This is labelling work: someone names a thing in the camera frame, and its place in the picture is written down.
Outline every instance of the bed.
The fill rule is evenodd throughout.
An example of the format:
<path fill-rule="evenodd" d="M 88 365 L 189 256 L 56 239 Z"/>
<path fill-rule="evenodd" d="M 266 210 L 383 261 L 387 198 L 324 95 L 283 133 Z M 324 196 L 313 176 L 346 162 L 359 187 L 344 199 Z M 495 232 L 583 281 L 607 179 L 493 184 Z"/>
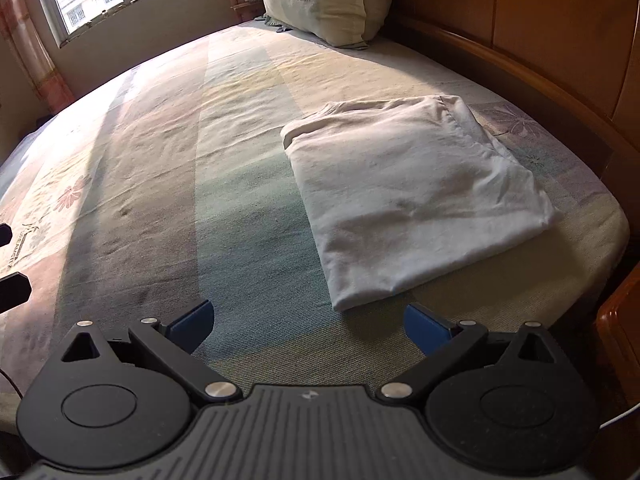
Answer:
<path fill-rule="evenodd" d="M 505 253 L 393 298 L 331 308 L 280 139 L 327 101 L 461 96 L 563 213 Z M 22 389 L 78 320 L 113 333 L 208 298 L 197 357 L 240 384 L 379 386 L 421 358 L 402 312 L 420 301 L 492 330 L 593 306 L 628 241 L 616 199 L 580 158 L 494 92 L 385 38 L 340 50 L 249 22 L 147 61 L 26 137 L 0 170 L 4 273 L 30 301 L 0 317 L 0 365 Z M 2 386 L 2 428 L 17 397 Z"/>

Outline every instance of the flower print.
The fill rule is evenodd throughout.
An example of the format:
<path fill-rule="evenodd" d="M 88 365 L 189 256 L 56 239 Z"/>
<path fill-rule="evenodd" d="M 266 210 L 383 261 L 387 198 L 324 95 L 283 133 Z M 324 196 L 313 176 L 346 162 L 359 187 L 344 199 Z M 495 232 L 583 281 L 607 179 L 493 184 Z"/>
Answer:
<path fill-rule="evenodd" d="M 67 186 L 64 190 L 56 206 L 54 208 L 55 211 L 62 211 L 64 208 L 69 209 L 73 203 L 78 200 L 82 196 L 82 188 L 84 188 L 87 184 L 91 182 L 90 176 L 79 176 L 76 183 L 73 186 Z"/>
<path fill-rule="evenodd" d="M 525 155 L 524 159 L 524 166 L 527 166 L 528 168 L 541 169 L 545 166 L 545 161 L 542 160 L 542 157 L 539 155 Z"/>
<path fill-rule="evenodd" d="M 520 137 L 544 135 L 545 129 L 511 103 L 494 104 L 481 111 L 487 120 L 503 133 Z"/>
<path fill-rule="evenodd" d="M 51 224 L 46 223 L 41 226 L 38 226 L 34 229 L 34 234 L 30 237 L 29 248 L 31 251 L 35 250 L 47 237 L 47 233 L 51 229 Z"/>

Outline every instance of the wall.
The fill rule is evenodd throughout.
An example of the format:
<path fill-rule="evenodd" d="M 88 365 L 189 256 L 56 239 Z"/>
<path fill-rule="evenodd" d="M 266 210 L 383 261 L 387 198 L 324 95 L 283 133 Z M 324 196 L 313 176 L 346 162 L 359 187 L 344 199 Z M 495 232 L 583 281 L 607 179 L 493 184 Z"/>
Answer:
<path fill-rule="evenodd" d="M 36 120 L 48 113 L 0 38 L 0 164 L 20 139 L 35 129 Z"/>
<path fill-rule="evenodd" d="M 147 59 L 237 23 L 229 0 L 140 0 L 59 48 L 40 0 L 26 2 L 76 97 Z"/>

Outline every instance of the black cable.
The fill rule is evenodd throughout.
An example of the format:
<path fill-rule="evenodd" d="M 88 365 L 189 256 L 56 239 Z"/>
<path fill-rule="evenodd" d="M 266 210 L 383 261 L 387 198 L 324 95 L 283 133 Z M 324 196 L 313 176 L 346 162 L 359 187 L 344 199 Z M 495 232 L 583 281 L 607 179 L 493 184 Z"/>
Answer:
<path fill-rule="evenodd" d="M 9 375 L 4 370 L 2 370 L 2 368 L 0 368 L 0 374 L 2 374 L 7 381 L 9 381 L 9 384 L 11 384 L 11 386 L 14 388 L 15 393 L 18 394 L 18 397 L 22 398 L 22 392 L 20 391 L 20 388 L 15 385 L 14 380 L 12 380 L 12 378 L 9 377 Z"/>

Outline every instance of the wooden furniture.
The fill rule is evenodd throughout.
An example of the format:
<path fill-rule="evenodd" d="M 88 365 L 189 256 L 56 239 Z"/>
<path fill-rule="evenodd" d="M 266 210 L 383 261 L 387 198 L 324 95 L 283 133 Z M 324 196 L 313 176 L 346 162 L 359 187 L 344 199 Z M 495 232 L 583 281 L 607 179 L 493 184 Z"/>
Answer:
<path fill-rule="evenodd" d="M 384 34 L 519 106 L 640 237 L 639 0 L 394 0 Z"/>
<path fill-rule="evenodd" d="M 254 2 L 243 2 L 241 4 L 233 5 L 231 8 L 238 17 L 238 22 L 248 22 L 254 19 L 256 16 L 264 14 L 264 3 L 262 0 Z"/>
<path fill-rule="evenodd" d="M 640 402 L 640 264 L 600 307 L 598 335 L 629 405 Z"/>

